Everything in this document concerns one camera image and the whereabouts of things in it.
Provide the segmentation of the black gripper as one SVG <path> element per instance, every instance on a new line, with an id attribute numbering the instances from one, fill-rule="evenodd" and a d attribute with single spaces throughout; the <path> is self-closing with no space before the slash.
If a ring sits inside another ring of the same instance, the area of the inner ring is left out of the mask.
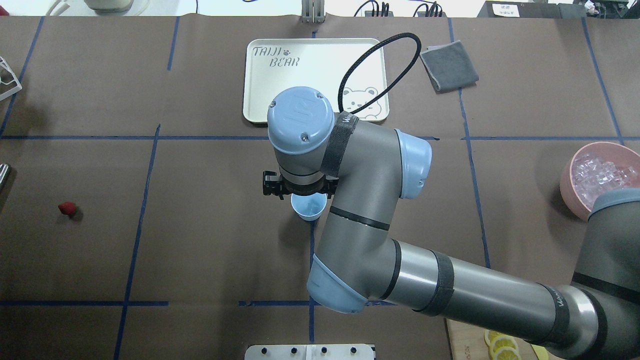
<path id="1" fill-rule="evenodd" d="M 311 184 L 295 184 L 274 171 L 262 173 L 263 195 L 274 195 L 283 198 L 285 195 L 311 196 L 315 193 L 325 194 L 331 198 L 337 189 L 337 179 L 322 174 L 319 180 Z"/>

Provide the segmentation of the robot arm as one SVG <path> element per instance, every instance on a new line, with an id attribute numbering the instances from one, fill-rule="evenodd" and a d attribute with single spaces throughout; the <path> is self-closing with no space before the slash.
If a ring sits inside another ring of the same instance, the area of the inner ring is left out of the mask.
<path id="1" fill-rule="evenodd" d="M 310 262 L 307 291 L 320 305 L 359 313 L 370 300 L 415 313 L 498 331 L 554 355 L 621 360 L 639 355 L 639 189 L 618 189 L 595 201 L 585 238 L 563 230 L 576 249 L 569 285 L 547 285 L 500 272 L 507 250 L 471 246 L 481 264 L 427 244 L 461 234 L 466 217 L 446 221 L 459 200 L 456 184 L 436 185 L 416 214 L 433 160 L 444 151 L 421 138 L 359 118 L 361 103 L 334 110 L 316 89 L 285 89 L 266 111 L 279 172 L 266 171 L 265 195 L 330 198 Z M 428 241 L 431 225 L 439 239 Z"/>

